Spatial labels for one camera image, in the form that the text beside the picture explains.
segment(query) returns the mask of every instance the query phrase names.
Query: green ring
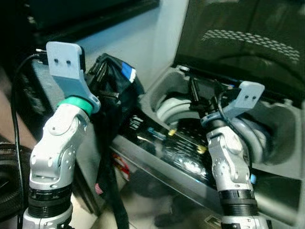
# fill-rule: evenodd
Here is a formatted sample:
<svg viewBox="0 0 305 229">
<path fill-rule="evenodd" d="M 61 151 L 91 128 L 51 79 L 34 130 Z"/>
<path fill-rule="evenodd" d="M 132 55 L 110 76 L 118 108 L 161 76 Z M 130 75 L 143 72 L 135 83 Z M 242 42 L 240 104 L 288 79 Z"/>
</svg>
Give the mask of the green ring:
<svg viewBox="0 0 305 229">
<path fill-rule="evenodd" d="M 89 116 L 91 115 L 92 110 L 93 110 L 93 106 L 91 105 L 91 103 L 89 103 L 88 101 L 81 99 L 79 97 L 75 97 L 75 96 L 71 96 L 71 97 L 68 97 L 68 98 L 60 101 L 57 104 L 57 106 L 59 106 L 61 104 L 71 104 L 71 105 L 77 106 L 80 109 L 84 110 Z"/>
</svg>

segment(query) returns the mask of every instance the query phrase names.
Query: floor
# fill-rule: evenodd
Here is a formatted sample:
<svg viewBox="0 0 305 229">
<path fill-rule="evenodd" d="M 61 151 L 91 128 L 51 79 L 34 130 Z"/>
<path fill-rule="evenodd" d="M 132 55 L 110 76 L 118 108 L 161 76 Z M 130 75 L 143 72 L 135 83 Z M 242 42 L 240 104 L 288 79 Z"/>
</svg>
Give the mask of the floor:
<svg viewBox="0 0 305 229">
<path fill-rule="evenodd" d="M 154 225 L 155 216 L 168 213 L 171 206 L 171 197 L 159 199 L 144 198 L 134 193 L 129 186 L 122 190 L 122 200 L 129 217 L 130 229 L 157 229 Z M 106 207 L 103 214 L 97 219 L 84 211 L 72 200 L 74 211 L 71 226 L 75 229 L 116 229 L 116 222 L 111 208 Z M 185 221 L 164 229 L 220 229 L 218 222 L 213 226 L 205 221 L 211 217 L 206 209 L 194 211 Z"/>
</svg>

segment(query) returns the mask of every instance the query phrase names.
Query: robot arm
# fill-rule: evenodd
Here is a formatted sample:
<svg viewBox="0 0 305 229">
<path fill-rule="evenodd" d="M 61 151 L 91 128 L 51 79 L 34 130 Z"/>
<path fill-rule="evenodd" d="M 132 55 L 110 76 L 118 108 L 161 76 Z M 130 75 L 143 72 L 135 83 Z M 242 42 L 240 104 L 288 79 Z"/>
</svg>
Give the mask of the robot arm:
<svg viewBox="0 0 305 229">
<path fill-rule="evenodd" d="M 49 42 L 49 69 L 67 99 L 46 122 L 43 137 L 30 157 L 29 207 L 24 229 L 68 229 L 76 153 L 86 134 L 91 112 L 100 102 L 89 91 L 80 64 L 81 48 L 76 44 Z"/>
<path fill-rule="evenodd" d="M 252 109 L 261 96 L 264 86 L 243 82 L 236 100 L 224 112 L 233 118 Z M 212 172 L 224 210 L 224 229 L 268 229 L 266 219 L 259 216 L 257 202 L 250 182 L 248 165 L 244 161 L 244 145 L 238 135 L 220 120 L 219 113 L 202 119 L 208 123 L 208 147 L 212 157 Z"/>
</svg>

